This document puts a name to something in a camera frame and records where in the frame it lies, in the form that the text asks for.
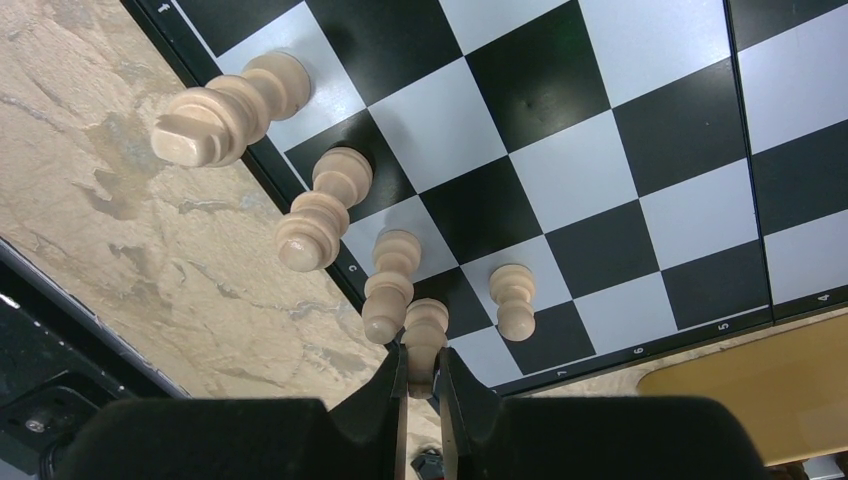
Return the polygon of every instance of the chess piece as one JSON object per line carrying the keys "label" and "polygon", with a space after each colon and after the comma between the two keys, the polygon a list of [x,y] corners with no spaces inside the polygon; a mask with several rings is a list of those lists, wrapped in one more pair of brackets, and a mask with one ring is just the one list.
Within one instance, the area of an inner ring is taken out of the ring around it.
{"label": "chess piece", "polygon": [[523,265],[504,265],[489,277],[489,292],[498,304],[498,331],[504,338],[521,342],[536,330],[533,306],[536,281]]}
{"label": "chess piece", "polygon": [[186,167],[222,167],[258,142],[272,120],[300,110],[311,93],[309,75],[291,55],[271,52],[239,75],[178,93],[150,137],[156,156]]}
{"label": "chess piece", "polygon": [[427,399],[433,396],[433,375],[439,350],[448,346],[448,309],[431,298],[409,305],[406,332],[400,343],[406,345],[409,358],[409,396]]}
{"label": "chess piece", "polygon": [[372,179],[371,165],[356,150],[327,150],[312,170],[312,191],[294,199],[291,213],[277,229],[277,253],[283,264],[296,272],[310,272],[333,263],[350,226],[347,209],[365,199]]}
{"label": "chess piece", "polygon": [[391,230],[380,235],[372,255],[377,273],[365,282],[362,321],[368,340],[385,345],[403,327],[414,293],[409,276],[421,263],[421,244],[409,232]]}

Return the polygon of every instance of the beige stone countertop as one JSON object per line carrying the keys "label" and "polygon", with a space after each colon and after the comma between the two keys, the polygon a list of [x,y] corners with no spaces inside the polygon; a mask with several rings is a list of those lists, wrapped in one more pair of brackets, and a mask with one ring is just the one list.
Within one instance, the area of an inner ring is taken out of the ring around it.
{"label": "beige stone countertop", "polygon": [[[332,407],[371,376],[385,350],[324,272],[278,263],[281,214],[247,168],[152,154],[148,129],[183,86],[119,2],[6,0],[0,42],[0,235],[195,397]],[[777,330],[544,395],[632,394],[647,371]],[[440,434],[410,405],[412,454]]]}

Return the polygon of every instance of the pawn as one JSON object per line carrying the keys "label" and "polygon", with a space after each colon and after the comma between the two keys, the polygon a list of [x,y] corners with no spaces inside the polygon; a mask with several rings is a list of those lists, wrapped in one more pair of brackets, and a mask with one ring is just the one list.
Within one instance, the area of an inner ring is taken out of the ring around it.
{"label": "pawn", "polygon": [[414,292],[409,276],[421,263],[421,244],[409,232],[390,230],[377,239],[372,257],[377,273],[365,282],[362,321],[365,337],[385,345],[403,327]]}
{"label": "pawn", "polygon": [[406,332],[400,343],[409,358],[409,396],[427,399],[433,396],[436,357],[448,346],[448,309],[431,298],[412,302],[406,314]]}
{"label": "pawn", "polygon": [[313,189],[297,196],[277,228],[277,254],[296,272],[327,268],[350,226],[347,209],[365,199],[373,173],[356,150],[327,150],[312,170]]}
{"label": "pawn", "polygon": [[536,281],[523,265],[504,265],[489,277],[489,292],[498,304],[498,331],[507,340],[521,342],[536,330],[533,306]]}
{"label": "pawn", "polygon": [[239,75],[220,75],[205,87],[177,94],[153,127],[156,156],[186,167],[222,167],[309,99],[309,75],[291,55],[271,52]]}

